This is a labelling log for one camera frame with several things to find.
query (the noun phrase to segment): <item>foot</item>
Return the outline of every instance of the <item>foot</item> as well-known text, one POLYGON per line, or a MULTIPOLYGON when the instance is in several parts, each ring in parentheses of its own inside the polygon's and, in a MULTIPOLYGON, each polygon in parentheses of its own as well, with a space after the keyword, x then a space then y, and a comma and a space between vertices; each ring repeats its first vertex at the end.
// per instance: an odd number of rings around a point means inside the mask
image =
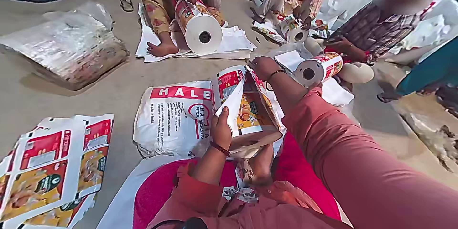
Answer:
POLYGON ((270 167, 273 160, 273 145, 265 145, 255 157, 250 158, 248 163, 254 173, 252 184, 265 185, 272 183, 270 167))
POLYGON ((150 42, 148 42, 147 44, 149 47, 147 48, 146 52, 156 57, 163 57, 168 54, 176 54, 179 51, 178 47, 175 44, 173 44, 173 42, 161 43, 157 46, 151 44, 150 42))
POLYGON ((257 23, 264 23, 265 18, 261 17, 253 7, 250 7, 250 10, 253 12, 253 20, 255 20, 257 23))

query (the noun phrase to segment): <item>floral pants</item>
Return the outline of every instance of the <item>floral pants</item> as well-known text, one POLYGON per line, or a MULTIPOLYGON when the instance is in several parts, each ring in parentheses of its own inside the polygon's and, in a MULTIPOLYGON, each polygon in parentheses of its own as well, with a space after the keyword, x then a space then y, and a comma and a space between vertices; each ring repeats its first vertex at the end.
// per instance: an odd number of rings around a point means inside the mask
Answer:
MULTIPOLYGON (((175 17, 175 7, 171 0, 142 0, 145 7, 150 26, 156 35, 161 32, 170 32, 170 22, 175 17)), ((220 26, 226 22, 221 12, 215 7, 208 7, 208 12, 215 17, 220 26)))

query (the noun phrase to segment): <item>teal clothing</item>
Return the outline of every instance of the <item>teal clothing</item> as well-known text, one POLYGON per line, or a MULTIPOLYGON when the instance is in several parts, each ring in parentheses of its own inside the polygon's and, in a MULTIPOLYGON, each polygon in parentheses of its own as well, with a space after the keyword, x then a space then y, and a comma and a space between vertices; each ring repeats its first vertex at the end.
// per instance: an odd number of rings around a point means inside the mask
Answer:
POLYGON ((396 92, 406 96, 436 82, 458 86, 458 37, 416 65, 398 84, 396 92))

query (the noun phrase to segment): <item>printed plastic sheet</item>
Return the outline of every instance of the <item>printed plastic sheet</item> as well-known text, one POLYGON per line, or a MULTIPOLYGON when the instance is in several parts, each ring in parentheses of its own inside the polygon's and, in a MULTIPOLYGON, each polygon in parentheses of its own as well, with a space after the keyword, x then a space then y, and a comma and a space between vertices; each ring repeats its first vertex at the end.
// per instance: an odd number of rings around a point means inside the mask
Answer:
POLYGON ((74 226, 101 188, 113 118, 45 118, 21 135, 0 163, 3 228, 74 226))

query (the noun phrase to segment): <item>pink sleeve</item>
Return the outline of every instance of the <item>pink sleeve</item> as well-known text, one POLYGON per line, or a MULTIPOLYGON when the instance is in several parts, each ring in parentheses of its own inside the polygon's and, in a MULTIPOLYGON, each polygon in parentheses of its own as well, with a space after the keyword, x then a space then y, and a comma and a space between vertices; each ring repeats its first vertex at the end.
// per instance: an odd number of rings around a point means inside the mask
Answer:
POLYGON ((355 228, 456 228, 458 192, 390 156, 310 91, 283 119, 355 228))

